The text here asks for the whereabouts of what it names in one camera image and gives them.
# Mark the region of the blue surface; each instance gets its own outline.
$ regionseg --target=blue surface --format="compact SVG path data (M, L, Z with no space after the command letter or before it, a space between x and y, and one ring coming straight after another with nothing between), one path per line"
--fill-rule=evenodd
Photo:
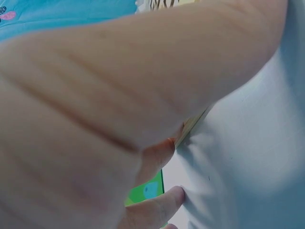
M0 41L30 31L97 23L136 12L135 0L0 0L0 7L6 7L6 13L16 12L14 19L1 20Z
M158 192L158 182L148 183L143 191L143 194L146 199L152 199L157 197Z

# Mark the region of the green screen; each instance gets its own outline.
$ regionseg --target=green screen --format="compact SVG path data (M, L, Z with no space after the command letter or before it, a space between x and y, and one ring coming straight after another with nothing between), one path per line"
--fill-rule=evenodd
M157 197L163 193L163 178L162 171L160 171L154 177L154 179L143 185L133 188L129 193L129 197L125 201L125 205L128 206L131 204L139 203L143 200Z

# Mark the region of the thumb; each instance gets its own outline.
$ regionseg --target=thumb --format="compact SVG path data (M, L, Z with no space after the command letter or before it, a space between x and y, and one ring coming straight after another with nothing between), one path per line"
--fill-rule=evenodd
M262 68L286 5L204 0L32 35L1 46L1 75L96 134L145 148Z

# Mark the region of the phone screen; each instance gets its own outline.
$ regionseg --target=phone screen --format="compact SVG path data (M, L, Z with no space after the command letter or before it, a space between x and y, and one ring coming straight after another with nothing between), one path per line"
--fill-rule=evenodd
M133 188L130 191L127 200L125 201L125 205L128 206L131 204L142 202L143 200L146 199L155 198L163 193L164 193L163 174L162 171L160 171L149 182Z

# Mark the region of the light blue fabric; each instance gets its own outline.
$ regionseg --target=light blue fabric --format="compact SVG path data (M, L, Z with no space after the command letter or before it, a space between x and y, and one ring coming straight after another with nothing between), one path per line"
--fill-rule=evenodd
M189 229L305 229L305 0L289 2L272 60L177 149Z
M5 13L16 12L14 19L1 20L0 41L30 31L97 23L136 12L135 0L0 0L0 7L7 8Z

